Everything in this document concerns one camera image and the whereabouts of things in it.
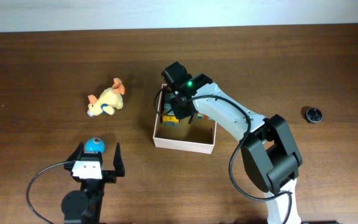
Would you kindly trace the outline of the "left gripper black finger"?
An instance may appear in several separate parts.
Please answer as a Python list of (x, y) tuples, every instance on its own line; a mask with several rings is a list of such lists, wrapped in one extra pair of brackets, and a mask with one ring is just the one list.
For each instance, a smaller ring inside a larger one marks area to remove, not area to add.
[(120, 144), (116, 144), (116, 149), (114, 152), (114, 158), (113, 158), (113, 166), (116, 177), (124, 177), (126, 174), (124, 163), (121, 156), (121, 147)]
[(84, 144), (80, 142), (77, 148), (71, 153), (71, 155), (67, 158), (67, 162), (77, 161), (83, 152)]

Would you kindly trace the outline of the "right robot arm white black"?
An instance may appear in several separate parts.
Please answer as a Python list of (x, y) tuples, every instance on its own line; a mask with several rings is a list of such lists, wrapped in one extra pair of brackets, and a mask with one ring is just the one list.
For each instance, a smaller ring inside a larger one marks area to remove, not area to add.
[(230, 181), (239, 188), (233, 164), (240, 154), (248, 178), (264, 196), (240, 193), (266, 203), (268, 223), (301, 223), (295, 186), (303, 159), (285, 119), (253, 112), (225, 94), (210, 77), (203, 73), (194, 77), (179, 62), (166, 67), (161, 76), (174, 94), (169, 103), (176, 118), (205, 114), (239, 142), (229, 161)]

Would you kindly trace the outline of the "multicolour puzzle cube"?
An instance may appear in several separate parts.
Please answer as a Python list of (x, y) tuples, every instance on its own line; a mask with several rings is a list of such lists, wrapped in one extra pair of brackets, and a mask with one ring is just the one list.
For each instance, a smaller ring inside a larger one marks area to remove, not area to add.
[(197, 118), (198, 119), (210, 119), (210, 117), (208, 117), (207, 115), (203, 114), (203, 113), (197, 113)]

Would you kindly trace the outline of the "small black round cap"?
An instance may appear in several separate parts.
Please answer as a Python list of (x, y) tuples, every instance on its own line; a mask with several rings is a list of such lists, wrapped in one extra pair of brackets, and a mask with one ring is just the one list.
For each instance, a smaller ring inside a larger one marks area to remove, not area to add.
[(307, 122), (316, 124), (323, 120), (323, 114), (317, 108), (309, 108), (306, 110), (305, 118)]

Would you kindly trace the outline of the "yellow grey toy truck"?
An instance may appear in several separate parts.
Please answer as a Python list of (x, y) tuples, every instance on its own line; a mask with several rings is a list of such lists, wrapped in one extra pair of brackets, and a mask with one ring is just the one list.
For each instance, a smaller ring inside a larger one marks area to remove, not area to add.
[(180, 124), (180, 120), (175, 117), (175, 114), (172, 111), (172, 107), (169, 103), (169, 101), (174, 97), (175, 95), (173, 93), (165, 94), (162, 110), (162, 123), (166, 126), (178, 126)]

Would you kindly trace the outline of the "yellow plush dog toy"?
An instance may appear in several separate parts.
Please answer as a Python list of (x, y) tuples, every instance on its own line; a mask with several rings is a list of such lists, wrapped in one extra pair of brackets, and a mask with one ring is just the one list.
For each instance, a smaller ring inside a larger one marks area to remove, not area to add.
[(120, 110), (124, 106), (122, 96), (125, 94), (125, 87), (119, 78), (114, 78), (112, 87), (105, 89), (97, 98), (88, 95), (88, 116), (98, 116), (101, 114), (113, 115), (115, 110)]

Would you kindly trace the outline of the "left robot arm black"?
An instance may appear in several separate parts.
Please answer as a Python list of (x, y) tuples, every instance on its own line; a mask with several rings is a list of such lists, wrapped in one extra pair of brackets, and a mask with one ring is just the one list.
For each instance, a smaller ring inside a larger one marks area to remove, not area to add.
[(67, 193), (61, 203), (65, 223), (99, 223), (106, 184), (115, 184), (118, 177), (125, 176), (120, 144), (116, 144), (113, 170), (103, 170), (105, 143), (91, 138), (68, 157), (64, 169), (80, 183), (79, 190)]

